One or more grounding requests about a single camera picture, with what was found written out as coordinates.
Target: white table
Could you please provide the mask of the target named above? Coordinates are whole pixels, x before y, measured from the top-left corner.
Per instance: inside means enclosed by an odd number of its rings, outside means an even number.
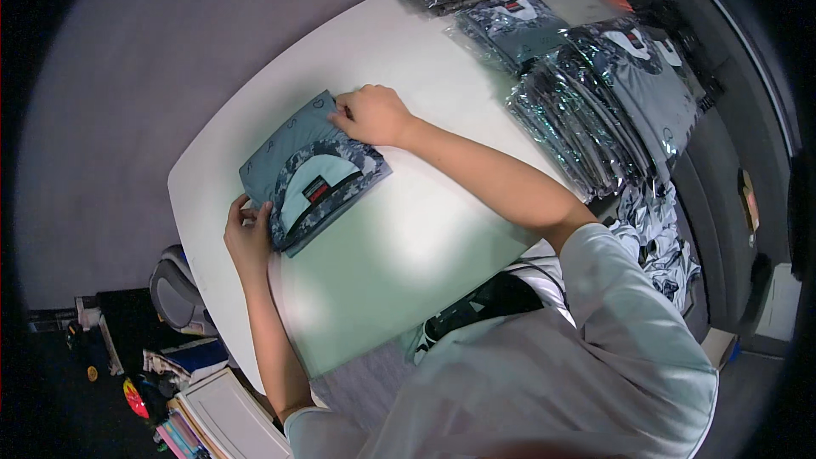
[[[587,11],[597,14],[594,8]],[[575,11],[570,14],[577,23]],[[357,5],[264,67],[170,171],[170,201],[193,277],[257,390],[263,387],[238,274],[222,240],[224,223],[242,192],[239,167],[311,97],[366,83],[393,87],[414,114],[568,184],[505,111],[512,81],[451,41],[444,34],[449,24],[416,14],[401,0]],[[284,258],[282,284],[272,288],[310,377],[426,320],[535,242],[423,161],[393,148],[380,152],[393,174],[295,258]]]

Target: person's right hand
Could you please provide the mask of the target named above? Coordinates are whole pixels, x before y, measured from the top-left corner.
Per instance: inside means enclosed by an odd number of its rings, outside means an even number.
[[[421,119],[413,116],[397,92],[382,85],[363,85],[337,97],[337,112],[329,114],[334,126],[349,137],[375,146],[401,147],[405,133]]]

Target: light gray sleeve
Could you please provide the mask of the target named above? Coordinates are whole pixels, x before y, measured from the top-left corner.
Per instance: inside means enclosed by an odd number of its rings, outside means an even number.
[[[589,344],[630,359],[714,372],[680,312],[609,229],[578,229],[561,250],[569,311]]]
[[[352,459],[360,454],[368,433],[351,419],[312,406],[292,413],[283,424],[294,459]]]

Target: packaged t-shirt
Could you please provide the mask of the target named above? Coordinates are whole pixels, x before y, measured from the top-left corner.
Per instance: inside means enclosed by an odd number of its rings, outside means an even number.
[[[241,167],[252,204],[271,200],[269,232],[290,258],[391,173],[373,147],[347,137],[326,118],[324,91],[298,110]]]

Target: pink book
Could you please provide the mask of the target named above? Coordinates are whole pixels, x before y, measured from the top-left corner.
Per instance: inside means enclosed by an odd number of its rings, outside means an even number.
[[[179,445],[177,445],[176,442],[173,441],[173,439],[170,437],[170,434],[167,432],[167,429],[159,425],[156,428],[156,431],[158,431],[158,435],[161,436],[161,439],[164,439],[164,443],[166,443],[169,449],[172,450],[174,454],[176,454],[176,457],[178,457],[178,459],[187,459],[184,456],[184,453],[181,452],[181,448],[179,447]]]

